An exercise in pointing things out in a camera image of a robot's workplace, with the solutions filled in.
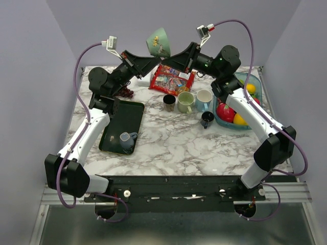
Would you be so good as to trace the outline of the green teal mug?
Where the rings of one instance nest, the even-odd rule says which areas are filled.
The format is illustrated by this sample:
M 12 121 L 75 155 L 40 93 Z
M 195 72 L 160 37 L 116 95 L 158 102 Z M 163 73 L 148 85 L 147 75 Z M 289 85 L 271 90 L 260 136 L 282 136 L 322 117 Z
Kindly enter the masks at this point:
M 159 28 L 153 32 L 146 40 L 150 55 L 160 58 L 171 56 L 170 43 L 164 28 Z

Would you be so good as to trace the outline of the light green mug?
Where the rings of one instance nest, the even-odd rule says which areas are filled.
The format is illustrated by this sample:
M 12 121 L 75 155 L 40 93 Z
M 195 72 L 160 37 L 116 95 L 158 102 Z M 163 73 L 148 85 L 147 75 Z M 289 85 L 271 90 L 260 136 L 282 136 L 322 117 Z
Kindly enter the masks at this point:
M 177 98 L 177 109 L 181 113 L 191 114 L 194 102 L 194 96 L 190 92 L 181 92 Z

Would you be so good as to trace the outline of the brown striped mug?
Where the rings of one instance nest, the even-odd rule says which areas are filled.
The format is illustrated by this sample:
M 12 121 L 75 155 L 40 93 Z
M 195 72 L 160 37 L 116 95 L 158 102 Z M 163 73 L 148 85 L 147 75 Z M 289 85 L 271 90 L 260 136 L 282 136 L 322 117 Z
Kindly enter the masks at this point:
M 175 96 L 171 94 L 167 94 L 163 97 L 163 104 L 166 111 L 168 112 L 174 111 L 175 103 L 176 103 Z

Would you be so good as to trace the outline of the light blue mug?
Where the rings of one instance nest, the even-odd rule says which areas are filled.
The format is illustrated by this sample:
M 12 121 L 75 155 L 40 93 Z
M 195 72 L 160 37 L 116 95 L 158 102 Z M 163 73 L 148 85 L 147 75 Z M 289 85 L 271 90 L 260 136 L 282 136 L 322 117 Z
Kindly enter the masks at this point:
M 200 112 L 205 112 L 209 109 L 213 95 L 209 90 L 201 89 L 196 93 L 195 106 Z

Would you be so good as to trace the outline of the dark blue mug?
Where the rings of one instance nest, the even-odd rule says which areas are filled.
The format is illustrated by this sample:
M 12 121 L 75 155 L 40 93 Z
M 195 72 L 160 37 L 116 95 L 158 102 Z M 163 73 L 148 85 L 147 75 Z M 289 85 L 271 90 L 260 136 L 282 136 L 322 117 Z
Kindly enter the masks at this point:
M 205 111 L 201 115 L 200 124 L 204 129 L 207 129 L 208 127 L 211 126 L 214 120 L 215 120 L 214 114 L 210 111 Z

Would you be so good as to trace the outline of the grey blue mug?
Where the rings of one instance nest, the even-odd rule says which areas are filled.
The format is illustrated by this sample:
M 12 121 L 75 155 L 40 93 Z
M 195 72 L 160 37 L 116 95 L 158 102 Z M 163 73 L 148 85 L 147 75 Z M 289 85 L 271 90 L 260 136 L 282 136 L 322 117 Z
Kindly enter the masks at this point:
M 123 150 L 131 152 L 134 150 L 135 142 L 138 137 L 137 132 L 123 132 L 120 135 L 120 145 L 123 148 Z

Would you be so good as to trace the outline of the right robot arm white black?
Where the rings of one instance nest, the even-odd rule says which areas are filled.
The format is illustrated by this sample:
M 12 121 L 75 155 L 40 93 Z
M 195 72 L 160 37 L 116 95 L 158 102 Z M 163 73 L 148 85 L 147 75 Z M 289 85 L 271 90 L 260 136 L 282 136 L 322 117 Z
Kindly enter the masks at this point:
M 213 77 L 211 87 L 215 97 L 239 113 L 255 132 L 261 145 L 253 155 L 254 163 L 235 187 L 236 196 L 246 200 L 273 168 L 292 156 L 296 131 L 292 126 L 284 127 L 277 122 L 248 95 L 244 84 L 235 76 L 241 65 L 236 47 L 224 46 L 215 58 L 200 50 L 199 44 L 191 42 L 183 52 L 163 59 L 162 64 L 186 74 L 195 69 Z

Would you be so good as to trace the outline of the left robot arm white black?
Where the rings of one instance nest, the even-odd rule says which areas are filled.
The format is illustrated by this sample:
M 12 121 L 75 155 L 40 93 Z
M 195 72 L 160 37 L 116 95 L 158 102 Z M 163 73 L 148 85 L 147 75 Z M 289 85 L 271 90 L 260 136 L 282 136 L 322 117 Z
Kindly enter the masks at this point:
M 45 161 L 49 188 L 76 198 L 96 193 L 103 202 L 113 197 L 113 189 L 105 177 L 89 175 L 83 165 L 96 139 L 116 114 L 120 100 L 115 96 L 133 77 L 146 76 L 161 62 L 158 57 L 139 57 L 128 51 L 121 54 L 122 63 L 112 72 L 101 67 L 88 74 L 91 100 L 86 118 L 70 141 L 58 154 L 49 154 Z

